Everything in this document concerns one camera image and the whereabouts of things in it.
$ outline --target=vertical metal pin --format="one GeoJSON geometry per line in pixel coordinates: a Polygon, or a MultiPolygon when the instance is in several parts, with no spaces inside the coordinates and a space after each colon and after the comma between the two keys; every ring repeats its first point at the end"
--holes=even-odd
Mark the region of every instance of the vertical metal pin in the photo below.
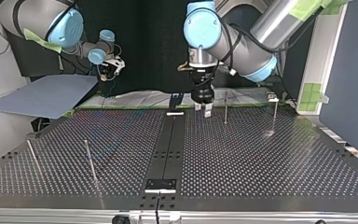
{"type": "Polygon", "coordinates": [[[226,91],[226,99],[225,99],[225,106],[226,106],[226,111],[225,111],[225,124],[227,124],[227,116],[228,116],[228,92],[226,91]]]}
{"type": "Polygon", "coordinates": [[[88,140],[84,140],[84,146],[86,147],[87,155],[89,157],[89,166],[91,167],[92,175],[94,177],[94,180],[98,181],[97,174],[95,173],[95,169],[94,169],[94,162],[92,161],[92,157],[91,157],[91,151],[90,151],[90,146],[89,146],[88,140]]]}
{"type": "Polygon", "coordinates": [[[277,118],[277,113],[278,113],[278,103],[279,103],[279,101],[277,101],[277,102],[275,103],[274,121],[275,121],[275,119],[277,118]]]}
{"type": "Polygon", "coordinates": [[[34,154],[34,147],[32,146],[32,143],[30,140],[27,140],[28,148],[31,150],[32,158],[34,160],[37,160],[36,154],[34,154]]]}

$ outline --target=green tape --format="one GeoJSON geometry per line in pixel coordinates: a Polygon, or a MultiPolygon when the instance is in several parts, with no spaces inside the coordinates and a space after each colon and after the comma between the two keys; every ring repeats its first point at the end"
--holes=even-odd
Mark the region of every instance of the green tape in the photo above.
{"type": "Polygon", "coordinates": [[[306,21],[325,0],[298,0],[290,15],[301,21],[306,21]]]}
{"type": "Polygon", "coordinates": [[[322,84],[306,83],[301,95],[301,102],[298,106],[299,111],[314,112],[321,101],[322,84]]]}
{"type": "Polygon", "coordinates": [[[326,5],[322,15],[338,15],[347,3],[348,0],[330,0],[330,4],[326,5]]]}

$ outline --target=black metal plate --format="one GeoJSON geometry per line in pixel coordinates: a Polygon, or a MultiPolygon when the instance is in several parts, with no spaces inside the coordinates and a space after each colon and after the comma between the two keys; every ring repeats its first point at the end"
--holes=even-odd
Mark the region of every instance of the black metal plate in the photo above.
{"type": "MultiPolygon", "coordinates": [[[[358,160],[292,109],[188,110],[175,210],[358,212],[358,160]]],[[[168,161],[167,170],[177,161],[168,161]]]]}
{"type": "Polygon", "coordinates": [[[146,176],[154,174],[164,115],[163,110],[77,112],[34,142],[38,161],[26,145],[12,160],[0,160],[0,206],[139,209],[146,176]]]}

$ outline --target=metal bracket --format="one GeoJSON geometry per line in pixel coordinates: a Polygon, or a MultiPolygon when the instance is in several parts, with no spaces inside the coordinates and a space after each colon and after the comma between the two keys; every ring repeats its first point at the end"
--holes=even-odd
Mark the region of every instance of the metal bracket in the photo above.
{"type": "Polygon", "coordinates": [[[119,56],[110,56],[110,59],[105,62],[117,68],[114,73],[115,76],[120,75],[121,70],[126,67],[126,63],[119,56]]]}
{"type": "Polygon", "coordinates": [[[145,193],[173,194],[176,193],[176,183],[175,179],[149,179],[145,193]]]}
{"type": "Polygon", "coordinates": [[[182,224],[182,217],[180,214],[172,214],[170,216],[169,224],[182,224]]]}
{"type": "Polygon", "coordinates": [[[326,95],[324,95],[323,93],[321,93],[321,103],[323,104],[328,104],[330,101],[330,98],[326,95]]]}
{"type": "Polygon", "coordinates": [[[184,93],[174,93],[171,95],[170,108],[167,112],[167,116],[183,116],[185,114],[185,112],[180,111],[176,108],[177,106],[182,104],[184,97],[184,93]]]}

